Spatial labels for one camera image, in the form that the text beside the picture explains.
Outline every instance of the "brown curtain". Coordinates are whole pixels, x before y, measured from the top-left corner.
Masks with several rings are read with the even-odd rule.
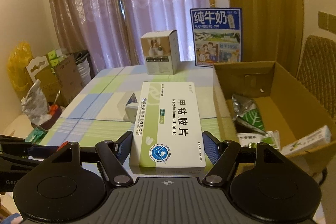
[[[303,0],[230,0],[243,11],[243,61],[277,60],[293,76],[303,32]]]
[[[138,64],[121,0],[50,0],[61,47],[88,49],[96,72]]]

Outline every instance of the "gray ribbed plate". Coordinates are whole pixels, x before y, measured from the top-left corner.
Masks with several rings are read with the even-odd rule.
[[[219,189],[205,188],[196,178],[139,178],[115,189],[107,201],[77,224],[255,224],[238,212]]]

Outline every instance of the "orange object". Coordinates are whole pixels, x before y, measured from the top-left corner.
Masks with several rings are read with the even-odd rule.
[[[57,109],[58,109],[58,105],[51,105],[50,110],[49,110],[49,114],[53,116]]]
[[[56,150],[56,151],[60,150],[60,149],[61,149],[62,147],[64,147],[64,146],[66,146],[68,143],[69,143],[68,141],[66,141],[66,142],[62,143],[62,144],[60,145],[60,147],[59,147],[59,148],[57,148],[57,150]]]

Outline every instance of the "metal screw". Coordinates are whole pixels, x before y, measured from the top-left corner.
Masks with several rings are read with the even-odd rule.
[[[206,177],[205,180],[209,182],[210,184],[216,184],[216,183],[220,183],[222,181],[222,178],[217,175],[211,175],[211,176]]]
[[[113,180],[114,180],[114,182],[116,182],[118,184],[125,184],[125,183],[130,181],[130,178],[128,176],[125,176],[125,175],[119,175],[119,176],[114,177]]]

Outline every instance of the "yellow curtain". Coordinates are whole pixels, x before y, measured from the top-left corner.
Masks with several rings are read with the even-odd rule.
[[[243,61],[277,60],[296,76],[303,0],[230,0],[230,5],[243,8]]]

